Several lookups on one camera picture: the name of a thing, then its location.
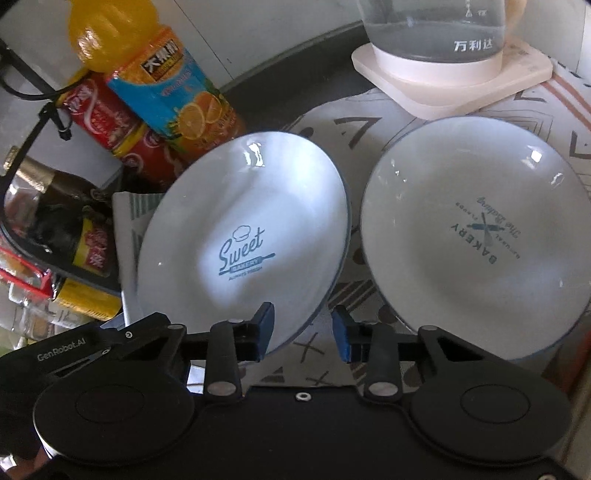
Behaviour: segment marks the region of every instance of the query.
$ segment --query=rolling pin logo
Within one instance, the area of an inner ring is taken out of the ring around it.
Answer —
[[[219,259],[223,262],[219,271],[220,276],[225,274],[237,274],[230,277],[230,280],[234,280],[238,277],[245,277],[246,275],[261,270],[261,264],[265,260],[275,256],[274,253],[264,256],[253,255],[263,246],[264,240],[262,234],[265,233],[265,230],[261,230],[260,227],[257,227],[256,233],[251,235],[252,231],[253,229],[249,225],[241,225],[234,230],[232,236],[224,242],[219,253]]]

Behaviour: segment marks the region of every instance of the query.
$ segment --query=red beverage can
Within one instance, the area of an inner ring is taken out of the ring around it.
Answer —
[[[70,83],[85,75],[82,69]],[[84,82],[64,93],[58,100],[72,120],[92,135],[107,150],[118,147],[141,124],[141,119],[107,87],[100,73],[92,73]]]
[[[139,177],[167,189],[185,170],[176,151],[148,125],[141,124],[113,150],[124,165],[134,169]]]

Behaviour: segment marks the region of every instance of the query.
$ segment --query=black countertop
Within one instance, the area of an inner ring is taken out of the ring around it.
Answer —
[[[225,91],[250,131],[281,130],[316,106],[366,92],[353,51],[369,42],[358,25],[283,58]]]

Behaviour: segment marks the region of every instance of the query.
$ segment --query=white plate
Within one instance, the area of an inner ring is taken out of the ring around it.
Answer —
[[[273,351],[324,304],[349,217],[339,172],[309,140],[266,132],[224,144],[174,183],[150,222],[138,267],[143,314],[207,332],[270,301]]]
[[[361,234],[388,303],[518,359],[559,341],[591,296],[591,203],[549,145],[515,125],[447,118],[403,137],[365,191]]]

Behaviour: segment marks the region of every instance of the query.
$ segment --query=bottle label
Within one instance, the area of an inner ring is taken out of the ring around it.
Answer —
[[[60,101],[70,111],[72,120],[108,150],[117,147],[141,123],[109,90],[100,73],[93,73]]]
[[[233,135],[234,109],[169,27],[107,82],[158,135],[195,158]]]
[[[67,278],[57,294],[60,305],[93,317],[97,320],[111,320],[121,309],[121,299],[103,291]]]
[[[92,220],[84,218],[82,234],[72,263],[97,275],[106,275],[108,246],[107,230]]]

